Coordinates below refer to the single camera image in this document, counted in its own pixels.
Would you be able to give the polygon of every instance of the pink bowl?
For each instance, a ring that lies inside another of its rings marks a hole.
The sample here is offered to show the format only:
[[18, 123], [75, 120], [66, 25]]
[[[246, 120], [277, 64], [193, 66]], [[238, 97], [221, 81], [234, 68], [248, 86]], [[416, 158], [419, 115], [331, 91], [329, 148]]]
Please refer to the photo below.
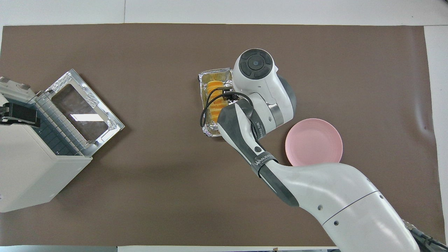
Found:
[[330, 123], [310, 118], [294, 125], [286, 136], [286, 156], [293, 166], [338, 163], [342, 139]]

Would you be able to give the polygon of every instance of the brown paper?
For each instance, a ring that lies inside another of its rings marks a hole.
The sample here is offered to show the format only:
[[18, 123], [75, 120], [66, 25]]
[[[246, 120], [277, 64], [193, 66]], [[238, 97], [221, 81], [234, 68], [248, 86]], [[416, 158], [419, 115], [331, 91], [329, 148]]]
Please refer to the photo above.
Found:
[[288, 130], [330, 122], [341, 162], [444, 240], [422, 27], [108, 24], [3, 30], [0, 75], [39, 91], [74, 68], [126, 128], [51, 202], [0, 214], [0, 245], [332, 246], [199, 127], [197, 74], [249, 48], [272, 54], [298, 100], [262, 139], [267, 151], [289, 164]]

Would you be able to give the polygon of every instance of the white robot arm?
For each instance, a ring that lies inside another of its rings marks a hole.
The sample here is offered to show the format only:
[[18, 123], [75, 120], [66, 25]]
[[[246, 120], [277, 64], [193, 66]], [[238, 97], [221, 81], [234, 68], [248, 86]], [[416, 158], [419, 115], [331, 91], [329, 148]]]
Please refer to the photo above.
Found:
[[233, 69], [234, 91], [247, 96], [218, 117], [223, 138], [285, 203], [311, 213], [342, 252], [418, 252], [417, 243], [379, 190], [356, 168], [340, 163], [279, 164], [259, 144], [293, 118], [296, 98], [261, 49], [242, 53]]

